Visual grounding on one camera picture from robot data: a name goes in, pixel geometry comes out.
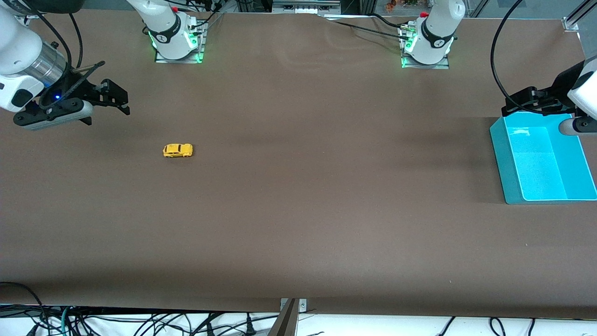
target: blue plastic bin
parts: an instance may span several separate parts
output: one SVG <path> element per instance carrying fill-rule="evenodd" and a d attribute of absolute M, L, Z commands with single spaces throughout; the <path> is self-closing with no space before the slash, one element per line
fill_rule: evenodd
<path fill-rule="evenodd" d="M 517 112 L 490 128 L 508 204 L 566 204 L 597 200 L 578 136 L 559 132 L 569 114 Z"/>

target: brown tabletop surface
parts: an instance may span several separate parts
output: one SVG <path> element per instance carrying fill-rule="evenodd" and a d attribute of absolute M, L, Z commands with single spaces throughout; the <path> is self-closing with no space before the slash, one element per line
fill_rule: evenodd
<path fill-rule="evenodd" d="M 392 38 L 313 15 L 227 14 L 200 65 L 153 63 L 135 12 L 76 17 L 84 64 L 106 61 L 91 81 L 128 90 L 131 115 L 30 132 L 0 113 L 1 279 L 49 304 L 597 312 L 597 204 L 504 203 L 498 20 L 463 20 L 451 69 L 428 71 L 402 69 Z M 76 60 L 68 16 L 48 18 Z M 496 59 L 513 93 L 583 53 L 560 21 L 512 20 Z M 193 157 L 162 157 L 173 142 Z M 597 172 L 597 139 L 583 144 Z"/>

